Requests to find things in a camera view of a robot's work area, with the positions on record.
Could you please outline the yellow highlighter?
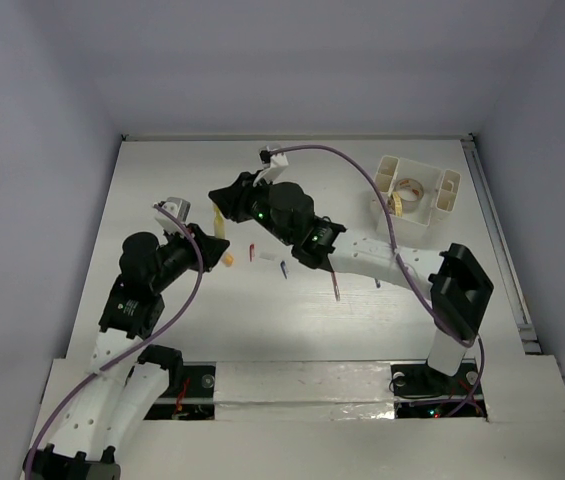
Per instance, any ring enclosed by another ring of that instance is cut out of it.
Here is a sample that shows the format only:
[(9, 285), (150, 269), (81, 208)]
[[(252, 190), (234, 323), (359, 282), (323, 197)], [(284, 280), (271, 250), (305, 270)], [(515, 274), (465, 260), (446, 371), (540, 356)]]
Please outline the yellow highlighter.
[(213, 205), (213, 212), (214, 212), (214, 220), (213, 220), (214, 236), (219, 239), (225, 239), (226, 232), (225, 232), (224, 217), (220, 209), (216, 205)]

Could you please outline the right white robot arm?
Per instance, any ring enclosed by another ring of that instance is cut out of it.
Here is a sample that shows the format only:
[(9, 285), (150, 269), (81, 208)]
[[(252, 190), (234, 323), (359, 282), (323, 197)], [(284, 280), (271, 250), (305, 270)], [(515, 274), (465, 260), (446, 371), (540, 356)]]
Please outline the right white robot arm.
[(271, 183), (241, 173), (210, 200), (225, 219), (255, 221), (291, 249), (300, 264), (339, 274), (369, 277), (412, 290), (432, 313), (437, 331), (422, 368), (424, 384), (444, 392), (477, 339), (494, 286), (471, 250), (453, 243), (441, 252), (393, 247), (348, 229), (314, 211), (296, 183)]

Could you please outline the beige masking tape roll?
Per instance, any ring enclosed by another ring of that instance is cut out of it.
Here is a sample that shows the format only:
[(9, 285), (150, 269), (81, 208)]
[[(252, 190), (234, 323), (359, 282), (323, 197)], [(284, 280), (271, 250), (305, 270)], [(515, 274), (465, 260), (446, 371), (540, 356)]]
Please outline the beige masking tape roll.
[(404, 204), (401, 196), (392, 192), (387, 199), (387, 206), (391, 215), (401, 218), (404, 214)]

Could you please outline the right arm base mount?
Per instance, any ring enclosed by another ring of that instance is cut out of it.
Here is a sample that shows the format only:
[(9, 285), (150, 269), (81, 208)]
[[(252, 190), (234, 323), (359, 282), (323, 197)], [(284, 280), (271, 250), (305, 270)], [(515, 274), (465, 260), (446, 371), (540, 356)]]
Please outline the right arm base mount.
[(478, 365), (463, 361), (454, 376), (446, 376), (425, 363), (391, 365), (388, 384), (397, 419), (483, 418), (487, 407), (478, 380)]

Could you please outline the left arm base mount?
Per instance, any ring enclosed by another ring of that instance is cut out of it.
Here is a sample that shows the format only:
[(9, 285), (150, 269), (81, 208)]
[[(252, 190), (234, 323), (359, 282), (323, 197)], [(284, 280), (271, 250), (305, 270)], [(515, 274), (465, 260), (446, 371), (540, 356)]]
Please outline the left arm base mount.
[(145, 420), (213, 420), (215, 376), (215, 364), (185, 364), (179, 385), (156, 400)]

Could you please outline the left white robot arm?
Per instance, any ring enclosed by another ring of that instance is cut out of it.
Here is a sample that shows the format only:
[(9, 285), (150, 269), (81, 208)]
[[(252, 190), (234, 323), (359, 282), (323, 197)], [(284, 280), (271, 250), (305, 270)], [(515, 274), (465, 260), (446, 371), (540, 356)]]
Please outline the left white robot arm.
[(117, 479), (120, 460), (151, 406), (186, 386), (179, 350), (155, 344), (163, 291), (188, 271), (210, 271), (229, 241), (194, 224), (167, 225), (122, 244), (85, 378), (46, 420), (23, 463), (27, 479)]

